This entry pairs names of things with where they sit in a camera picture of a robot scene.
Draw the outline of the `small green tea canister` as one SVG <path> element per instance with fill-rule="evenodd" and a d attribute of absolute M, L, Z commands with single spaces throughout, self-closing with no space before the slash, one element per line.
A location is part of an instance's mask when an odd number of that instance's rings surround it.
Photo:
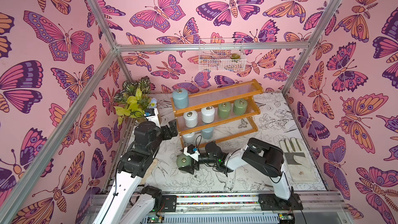
<path fill-rule="evenodd" d="M 220 103 L 218 105 L 218 116 L 221 119 L 228 119 L 231 113 L 232 105 L 230 102 Z"/>

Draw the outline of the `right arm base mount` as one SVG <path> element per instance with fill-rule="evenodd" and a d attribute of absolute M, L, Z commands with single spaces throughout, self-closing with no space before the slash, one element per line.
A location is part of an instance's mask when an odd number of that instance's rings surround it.
<path fill-rule="evenodd" d="M 274 194 L 260 194 L 259 204 L 263 211 L 293 211 L 304 209 L 298 194 L 292 194 L 288 200 L 278 198 Z"/>

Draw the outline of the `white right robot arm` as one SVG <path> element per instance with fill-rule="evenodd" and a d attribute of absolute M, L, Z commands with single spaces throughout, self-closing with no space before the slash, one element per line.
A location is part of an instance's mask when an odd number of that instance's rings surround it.
<path fill-rule="evenodd" d="M 284 152 L 275 145 L 250 138 L 245 148 L 232 153 L 223 152 L 216 142 L 207 143 L 204 153 L 200 153 L 194 145 L 189 145 L 182 151 L 176 162 L 179 171 L 193 175 L 201 165 L 205 165 L 227 176 L 236 169 L 249 165 L 271 180 L 277 198 L 287 201 L 292 196 L 293 190 L 285 175 Z"/>

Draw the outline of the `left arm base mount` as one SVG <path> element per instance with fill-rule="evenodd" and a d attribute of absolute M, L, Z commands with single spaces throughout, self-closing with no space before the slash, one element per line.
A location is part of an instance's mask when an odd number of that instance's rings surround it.
<path fill-rule="evenodd" d="M 176 212 L 177 196 L 164 195 L 161 189 L 153 186 L 146 186 L 141 194 L 136 198 L 136 203 L 149 200 L 149 205 L 153 206 L 152 213 Z"/>

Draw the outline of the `large blue tea canister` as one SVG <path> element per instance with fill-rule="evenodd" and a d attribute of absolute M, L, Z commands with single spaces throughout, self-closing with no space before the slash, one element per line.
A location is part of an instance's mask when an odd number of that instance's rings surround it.
<path fill-rule="evenodd" d="M 175 89 L 172 92 L 172 98 L 177 109 L 187 108 L 189 105 L 188 91 L 184 88 Z"/>

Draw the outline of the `large green tea canister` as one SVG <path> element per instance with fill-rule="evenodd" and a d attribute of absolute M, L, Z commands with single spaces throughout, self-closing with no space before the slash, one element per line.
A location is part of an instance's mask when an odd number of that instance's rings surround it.
<path fill-rule="evenodd" d="M 192 163 L 192 158 L 191 157 L 187 157 L 184 154 L 181 154 L 177 157 L 177 167 L 183 167 L 183 166 L 190 166 L 193 165 Z"/>

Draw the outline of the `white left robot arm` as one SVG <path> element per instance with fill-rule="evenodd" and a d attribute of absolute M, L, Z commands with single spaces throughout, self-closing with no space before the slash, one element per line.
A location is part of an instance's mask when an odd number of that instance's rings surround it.
<path fill-rule="evenodd" d="M 147 186 L 136 203 L 126 211 L 131 197 L 152 165 L 163 141 L 178 136 L 177 121 L 157 126 L 153 121 L 140 123 L 134 130 L 134 142 L 117 164 L 115 181 L 95 224 L 142 224 L 152 211 L 162 207 L 162 190 Z"/>

